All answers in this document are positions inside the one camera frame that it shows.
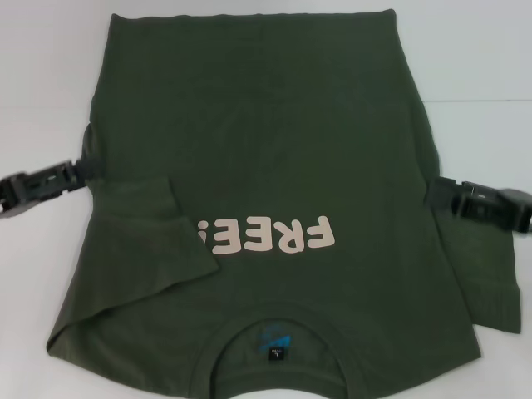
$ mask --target black plastic clip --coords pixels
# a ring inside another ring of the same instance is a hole
[[[70,161],[33,174],[18,173],[0,180],[0,219],[11,218],[66,192],[86,186],[91,177],[85,160]]]
[[[497,190],[469,181],[459,185],[437,177],[428,186],[425,203],[434,210],[450,210],[458,217],[503,230],[532,233],[532,195],[523,191]]]

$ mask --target black clamp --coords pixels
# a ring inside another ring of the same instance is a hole
[[[86,186],[94,175],[87,160],[68,161],[33,174],[17,173],[0,180],[0,219],[11,218],[66,192]]]
[[[425,203],[434,210],[500,229],[532,233],[532,195],[518,190],[496,190],[468,181],[457,184],[444,177],[435,178],[426,191]]]

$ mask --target white surface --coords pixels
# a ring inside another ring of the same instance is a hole
[[[0,0],[0,177],[79,156],[112,12],[144,17],[390,7],[427,101],[445,175],[532,192],[532,4],[525,0]],[[80,190],[0,221],[0,399],[159,397],[45,352],[90,209],[88,191]],[[477,328],[483,359],[396,399],[531,397],[532,239],[517,239],[515,249],[523,334]],[[313,395],[277,390],[246,397]]]

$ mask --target white backdrop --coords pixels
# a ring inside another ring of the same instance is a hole
[[[443,173],[532,192],[532,3],[525,0],[0,0],[0,178],[80,154],[106,31],[123,17],[394,8]],[[79,253],[79,190],[0,220],[0,399],[155,399],[44,349]],[[477,328],[483,358],[396,399],[525,399],[532,392],[532,237],[516,238],[520,336]],[[288,390],[243,399],[310,398]]]

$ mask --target t-shirt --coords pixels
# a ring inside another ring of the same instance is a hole
[[[392,10],[113,15],[83,150],[104,173],[47,350],[103,377],[383,397],[478,358],[473,323],[520,330],[511,234],[423,206]]]

